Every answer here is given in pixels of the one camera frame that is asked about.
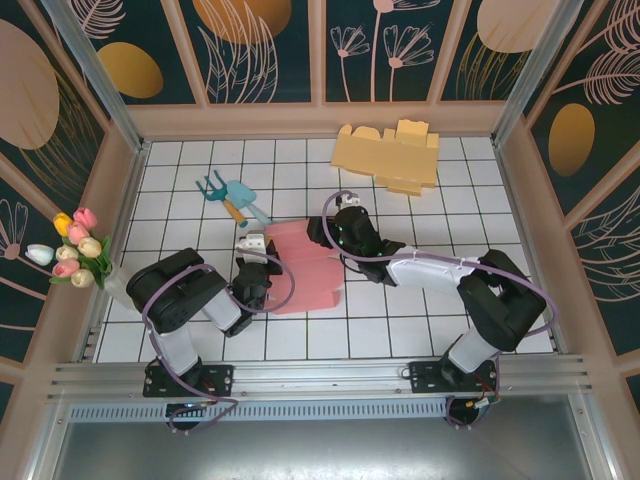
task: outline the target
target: garden tool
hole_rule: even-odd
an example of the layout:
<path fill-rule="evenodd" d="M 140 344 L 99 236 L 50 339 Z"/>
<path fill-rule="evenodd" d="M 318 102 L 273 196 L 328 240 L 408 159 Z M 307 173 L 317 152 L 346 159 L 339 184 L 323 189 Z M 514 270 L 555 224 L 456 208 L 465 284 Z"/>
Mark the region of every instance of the garden tool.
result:
<path fill-rule="evenodd" d="M 271 225 L 271 219 L 267 214 L 253 204 L 257 198 L 256 192 L 251 190 L 244 183 L 240 183 L 236 180 L 229 182 L 227 184 L 227 198 L 237 209 L 246 207 L 261 224 Z"/>
<path fill-rule="evenodd" d="M 205 175 L 204 177 L 205 181 L 207 182 L 206 188 L 204 188 L 202 184 L 196 180 L 196 185 L 198 185 L 198 188 L 204 195 L 204 198 L 211 201 L 215 201 L 215 200 L 221 201 L 224 207 L 227 209 L 227 212 L 229 212 L 229 215 L 233 217 L 236 223 L 241 228 L 246 227 L 247 219 L 244 218 L 244 216 L 231 204 L 231 202 L 225 198 L 227 196 L 227 184 L 224 183 L 224 180 L 222 180 L 222 178 L 220 178 L 220 175 L 218 174 L 217 170 L 214 170 L 213 174 L 220 181 L 220 183 L 222 183 L 222 188 L 216 188 L 211 182 L 211 180 L 209 179 L 208 175 Z M 211 190 L 212 190 L 211 193 L 207 193 L 207 190 L 209 187 L 211 187 Z"/>

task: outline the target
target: tulip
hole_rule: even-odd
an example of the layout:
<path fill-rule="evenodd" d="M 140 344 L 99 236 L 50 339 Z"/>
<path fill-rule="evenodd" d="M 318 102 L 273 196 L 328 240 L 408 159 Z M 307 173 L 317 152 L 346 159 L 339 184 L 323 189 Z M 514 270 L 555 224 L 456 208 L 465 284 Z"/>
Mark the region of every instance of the tulip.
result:
<path fill-rule="evenodd" d="M 69 241 L 74 245 L 80 243 L 80 240 L 89 236 L 87 229 L 78 222 L 73 222 L 67 230 L 69 232 Z"/>
<path fill-rule="evenodd" d="M 56 260 L 66 260 L 67 258 L 78 258 L 78 251 L 70 245 L 63 245 L 56 250 Z"/>
<path fill-rule="evenodd" d="M 93 273 L 85 268 L 73 272 L 71 283 L 74 287 L 85 288 L 93 283 Z"/>
<path fill-rule="evenodd" d="M 25 255 L 33 263 L 46 267 L 53 260 L 53 248 L 38 244 L 28 245 Z"/>
<path fill-rule="evenodd" d="M 66 213 L 59 213 L 53 218 L 53 226 L 56 227 L 61 237 L 69 235 L 67 229 L 73 223 L 73 220 Z"/>
<path fill-rule="evenodd" d="M 80 269 L 80 262 L 78 262 L 75 258 L 67 258 L 66 260 L 61 260 L 56 263 L 55 267 L 53 267 L 53 274 L 56 277 L 66 278 L 73 275 L 74 272 Z"/>
<path fill-rule="evenodd" d="M 102 253 L 102 245 L 93 237 L 84 237 L 78 242 L 78 250 L 88 258 L 96 258 Z"/>
<path fill-rule="evenodd" d="M 88 208 L 79 208 L 73 214 L 73 219 L 87 230 L 91 230 L 98 224 L 98 219 Z"/>

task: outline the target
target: white grid floor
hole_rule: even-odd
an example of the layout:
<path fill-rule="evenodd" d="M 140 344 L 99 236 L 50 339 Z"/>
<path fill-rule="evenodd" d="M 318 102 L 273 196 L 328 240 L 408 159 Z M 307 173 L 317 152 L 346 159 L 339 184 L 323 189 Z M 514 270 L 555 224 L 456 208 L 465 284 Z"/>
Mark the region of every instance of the white grid floor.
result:
<path fill-rule="evenodd" d="M 194 247 L 227 278 L 237 273 L 233 245 L 262 230 L 250 212 L 237 227 L 220 202 L 205 201 L 195 181 L 216 168 L 258 194 L 275 221 L 319 215 L 339 188 L 360 195 L 383 238 L 428 252 L 479 256 L 505 251 L 529 274 L 511 207 L 488 138 L 442 138 L 438 186 L 422 197 L 374 188 L 371 177 L 329 166 L 335 139 L 156 142 L 140 186 L 122 264 L 131 272 Z M 204 361 L 316 360 L 441 355 L 469 328 L 459 299 L 410 288 L 387 288 L 346 271 L 340 304 L 286 316 L 259 315 L 225 338 L 204 316 L 189 323 Z M 525 339 L 517 353 L 553 351 L 548 335 Z M 147 362 L 152 348 L 139 315 L 112 303 L 94 361 Z"/>

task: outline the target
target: pink tulip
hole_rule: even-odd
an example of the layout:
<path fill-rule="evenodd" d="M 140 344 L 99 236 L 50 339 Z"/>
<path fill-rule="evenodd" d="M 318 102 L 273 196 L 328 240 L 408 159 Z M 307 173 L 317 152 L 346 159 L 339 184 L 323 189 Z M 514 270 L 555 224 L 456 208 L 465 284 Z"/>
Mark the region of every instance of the pink tulip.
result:
<path fill-rule="evenodd" d="M 87 230 L 91 230 L 98 224 L 98 219 L 88 208 L 80 207 L 73 214 L 73 219 Z"/>
<path fill-rule="evenodd" d="M 80 269 L 80 262 L 78 262 L 75 258 L 67 258 L 66 260 L 60 260 L 56 263 L 55 267 L 53 267 L 53 274 L 56 277 L 70 277 L 77 270 Z"/>
<path fill-rule="evenodd" d="M 80 243 L 80 240 L 89 236 L 89 232 L 84 228 L 80 222 L 73 222 L 67 228 L 67 232 L 69 234 L 69 241 L 74 245 Z"/>

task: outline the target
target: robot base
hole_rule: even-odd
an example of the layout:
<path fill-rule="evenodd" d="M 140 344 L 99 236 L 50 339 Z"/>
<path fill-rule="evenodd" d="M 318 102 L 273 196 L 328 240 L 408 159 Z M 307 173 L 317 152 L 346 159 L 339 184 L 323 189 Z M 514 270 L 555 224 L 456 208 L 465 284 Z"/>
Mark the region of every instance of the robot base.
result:
<path fill-rule="evenodd" d="M 144 389 L 145 398 L 177 398 L 193 397 L 193 393 L 186 391 L 173 381 L 162 366 L 149 366 L 145 369 Z M 197 390 L 207 388 L 209 393 L 217 397 L 231 396 L 233 386 L 233 365 L 205 365 L 198 377 Z"/>
<path fill-rule="evenodd" d="M 456 385 L 447 382 L 442 376 L 442 363 L 439 360 L 430 362 L 411 362 L 408 380 L 411 380 L 413 393 L 481 393 L 482 379 L 490 388 L 496 388 L 496 365 L 487 360 L 474 372 L 461 377 Z"/>

